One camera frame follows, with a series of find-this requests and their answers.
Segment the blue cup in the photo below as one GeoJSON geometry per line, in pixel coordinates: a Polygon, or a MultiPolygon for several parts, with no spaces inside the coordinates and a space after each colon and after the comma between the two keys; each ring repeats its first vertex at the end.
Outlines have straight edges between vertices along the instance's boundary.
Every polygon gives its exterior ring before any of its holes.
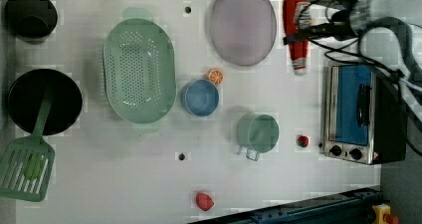
{"type": "Polygon", "coordinates": [[[181,94],[180,101],[190,113],[207,116],[218,107],[220,96],[215,85],[208,80],[198,80],[187,84],[181,94]]]}

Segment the green spatula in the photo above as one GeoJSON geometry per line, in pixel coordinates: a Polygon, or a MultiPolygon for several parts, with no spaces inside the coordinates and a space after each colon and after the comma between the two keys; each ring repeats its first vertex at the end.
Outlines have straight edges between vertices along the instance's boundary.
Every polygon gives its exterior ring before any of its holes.
{"type": "Polygon", "coordinates": [[[46,197],[55,151],[42,133],[51,104],[51,88],[46,88],[32,134],[9,143],[0,162],[0,196],[33,202],[46,197]]]}

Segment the green measuring cup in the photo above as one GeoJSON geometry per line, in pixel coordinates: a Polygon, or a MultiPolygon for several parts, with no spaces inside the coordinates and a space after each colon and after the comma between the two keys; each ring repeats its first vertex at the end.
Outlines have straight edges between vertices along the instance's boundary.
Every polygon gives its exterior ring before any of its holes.
{"type": "Polygon", "coordinates": [[[260,153],[273,149],[279,140],[279,125],[268,114],[247,113],[238,122],[237,137],[247,148],[246,157],[258,161],[260,153]]]}

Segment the black bowl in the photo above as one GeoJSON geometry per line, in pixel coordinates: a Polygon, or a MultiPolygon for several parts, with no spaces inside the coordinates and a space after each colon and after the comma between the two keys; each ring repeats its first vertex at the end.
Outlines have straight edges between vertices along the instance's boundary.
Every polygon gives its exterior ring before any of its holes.
{"type": "Polygon", "coordinates": [[[57,26],[57,10],[50,0],[7,0],[4,9],[8,28],[25,38],[47,37],[57,26]]]}
{"type": "Polygon", "coordinates": [[[54,97],[43,135],[68,129],[81,113],[82,94],[70,77],[49,69],[28,72],[15,81],[8,97],[10,117],[27,132],[34,130],[47,85],[53,88],[54,97]]]}

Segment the black pan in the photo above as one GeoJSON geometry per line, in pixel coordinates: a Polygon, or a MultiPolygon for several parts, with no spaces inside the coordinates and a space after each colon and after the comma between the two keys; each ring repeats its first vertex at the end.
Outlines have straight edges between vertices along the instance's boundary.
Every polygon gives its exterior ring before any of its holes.
{"type": "Polygon", "coordinates": [[[81,113],[82,94],[70,77],[48,69],[31,71],[15,81],[8,97],[10,117],[27,132],[34,129],[47,84],[53,87],[54,97],[43,135],[63,132],[81,113]]]}

